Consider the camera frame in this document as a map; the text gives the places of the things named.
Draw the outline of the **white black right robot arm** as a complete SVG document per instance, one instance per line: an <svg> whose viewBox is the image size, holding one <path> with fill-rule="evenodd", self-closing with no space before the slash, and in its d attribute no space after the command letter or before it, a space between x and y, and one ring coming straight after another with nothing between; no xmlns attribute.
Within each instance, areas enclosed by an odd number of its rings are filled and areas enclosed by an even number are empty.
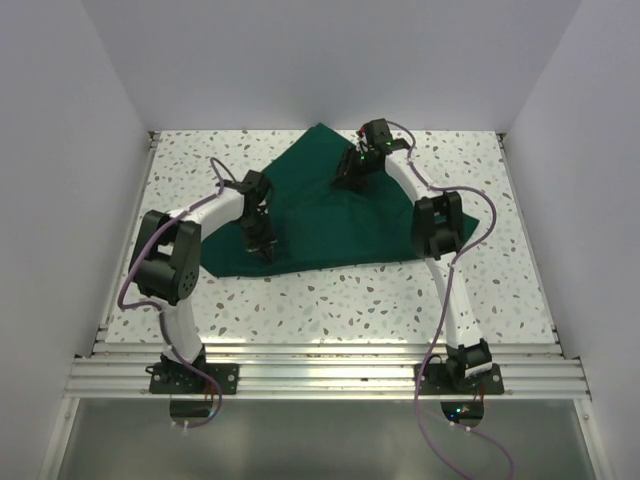
<svg viewBox="0 0 640 480"><path fill-rule="evenodd" d="M442 313L437 330L445 333L446 357L432 362L417 374L442 392L464 393L489 374L493 359L473 315L470 297L457 260L464 252L464 215L460 188L440 187L412 159L414 136L392 135L392 123L371 120L357 131L357 142L345 150L332 185L356 191L367 177L383 172L396 182L413 203L410 239L418 257L436 284Z"/></svg>

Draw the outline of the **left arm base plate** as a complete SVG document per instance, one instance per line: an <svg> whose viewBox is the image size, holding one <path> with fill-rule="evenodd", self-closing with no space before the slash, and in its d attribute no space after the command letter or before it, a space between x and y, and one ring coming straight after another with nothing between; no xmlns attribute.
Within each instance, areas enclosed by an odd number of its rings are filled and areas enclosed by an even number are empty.
<svg viewBox="0 0 640 480"><path fill-rule="evenodd" d="M216 391L223 395L234 395L240 378L240 366L233 363L207 363L196 369L217 382ZM211 393L210 382L202 374L172 361L155 363L145 368L150 375L151 394L189 395Z"/></svg>

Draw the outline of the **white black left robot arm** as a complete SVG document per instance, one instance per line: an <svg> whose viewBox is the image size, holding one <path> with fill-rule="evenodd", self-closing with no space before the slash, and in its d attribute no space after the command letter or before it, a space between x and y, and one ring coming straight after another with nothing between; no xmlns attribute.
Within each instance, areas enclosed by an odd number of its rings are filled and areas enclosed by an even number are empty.
<svg viewBox="0 0 640 480"><path fill-rule="evenodd" d="M213 194L191 206L144 214L117 304L123 310L148 307L158 313L163 351L159 361L145 368L150 393L236 393L239 366L207 361L191 295L200 278L202 241L228 224L241 228L249 253L273 260L271 189L263 173L250 170L240 181L221 179Z"/></svg>

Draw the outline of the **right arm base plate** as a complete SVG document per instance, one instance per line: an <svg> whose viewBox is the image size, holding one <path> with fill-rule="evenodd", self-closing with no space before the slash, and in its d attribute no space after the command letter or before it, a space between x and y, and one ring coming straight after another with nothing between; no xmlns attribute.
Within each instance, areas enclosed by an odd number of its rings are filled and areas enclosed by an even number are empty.
<svg viewBox="0 0 640 480"><path fill-rule="evenodd" d="M455 380L442 363L429 363L420 376L419 396L503 395L505 387L500 366L467 378Z"/></svg>

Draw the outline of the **green surgical cloth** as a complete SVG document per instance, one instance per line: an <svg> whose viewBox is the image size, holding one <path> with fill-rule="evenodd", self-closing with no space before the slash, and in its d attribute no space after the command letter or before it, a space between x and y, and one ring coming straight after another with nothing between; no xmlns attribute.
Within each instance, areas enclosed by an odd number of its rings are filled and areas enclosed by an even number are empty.
<svg viewBox="0 0 640 480"><path fill-rule="evenodd" d="M275 189L268 205L276 242L265 259L246 249L239 224L201 243L200 265L216 277L266 277L335 267L412 261L414 202L383 171L356 191L333 185L351 142L318 124L263 172Z"/></svg>

